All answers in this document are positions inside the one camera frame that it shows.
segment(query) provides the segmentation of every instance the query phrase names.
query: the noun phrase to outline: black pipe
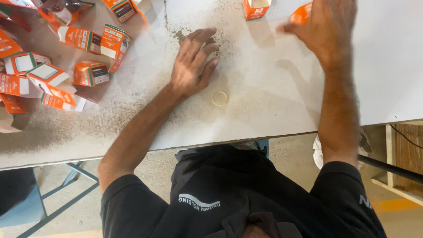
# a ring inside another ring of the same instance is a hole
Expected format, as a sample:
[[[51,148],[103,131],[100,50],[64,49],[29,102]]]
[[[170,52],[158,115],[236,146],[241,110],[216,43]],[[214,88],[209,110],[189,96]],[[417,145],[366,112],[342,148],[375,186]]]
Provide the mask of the black pipe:
[[[358,160],[361,162],[364,162],[366,164],[370,164],[374,167],[378,167],[381,169],[384,169],[388,172],[391,172],[393,174],[399,175],[404,178],[408,178],[409,180],[413,180],[415,182],[419,182],[423,184],[423,174],[418,174],[391,164],[387,164],[382,161],[378,161],[363,155],[358,155]]]

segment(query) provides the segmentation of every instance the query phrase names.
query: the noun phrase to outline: hairy forearm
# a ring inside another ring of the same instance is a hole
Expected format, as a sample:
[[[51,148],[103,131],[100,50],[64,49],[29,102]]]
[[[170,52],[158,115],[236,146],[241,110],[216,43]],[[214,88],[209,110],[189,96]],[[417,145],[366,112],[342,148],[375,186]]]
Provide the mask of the hairy forearm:
[[[359,116],[352,79],[352,55],[323,66],[326,74],[319,139],[324,163],[344,161],[357,165]]]
[[[118,177],[133,174],[147,154],[157,132],[180,102],[180,97],[168,84],[129,122],[99,165],[102,191]]]

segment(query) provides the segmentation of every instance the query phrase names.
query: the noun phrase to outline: person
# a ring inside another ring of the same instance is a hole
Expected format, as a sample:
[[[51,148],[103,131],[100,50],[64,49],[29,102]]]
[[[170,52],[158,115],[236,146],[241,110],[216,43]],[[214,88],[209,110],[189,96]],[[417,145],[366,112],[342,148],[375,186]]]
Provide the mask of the person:
[[[99,165],[103,236],[386,237],[356,168],[355,15],[355,0],[314,0],[306,24],[277,28],[303,41],[325,72],[318,129],[324,166],[310,193],[279,173],[261,148],[228,144],[176,155],[170,204],[134,175],[172,110],[207,87],[219,63],[205,63],[215,44],[201,48],[216,28],[200,29],[181,44],[170,83],[124,128]]]

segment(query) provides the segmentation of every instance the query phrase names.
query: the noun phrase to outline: rubber band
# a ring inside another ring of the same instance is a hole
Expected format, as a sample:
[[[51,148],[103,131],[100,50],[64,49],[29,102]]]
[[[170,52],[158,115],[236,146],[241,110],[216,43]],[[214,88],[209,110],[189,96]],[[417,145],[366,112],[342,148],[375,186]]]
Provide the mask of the rubber band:
[[[223,104],[217,104],[214,102],[214,96],[216,95],[216,93],[223,93],[223,95],[226,97],[226,101]],[[226,95],[226,93],[222,92],[222,91],[216,91],[214,92],[213,96],[211,97],[211,101],[213,102],[213,104],[215,104],[216,106],[223,106],[226,105],[228,103],[228,96]]]

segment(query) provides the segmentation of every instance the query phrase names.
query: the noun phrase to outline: t-shirt sleeve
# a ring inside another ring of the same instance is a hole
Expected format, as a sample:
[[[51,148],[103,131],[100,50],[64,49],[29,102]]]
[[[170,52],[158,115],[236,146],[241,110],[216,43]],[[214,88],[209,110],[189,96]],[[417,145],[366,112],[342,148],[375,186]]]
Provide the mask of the t-shirt sleeve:
[[[359,171],[345,162],[323,166],[310,192],[358,234],[386,237],[364,190]]]
[[[113,181],[102,197],[103,237],[149,237],[169,206],[135,175]]]

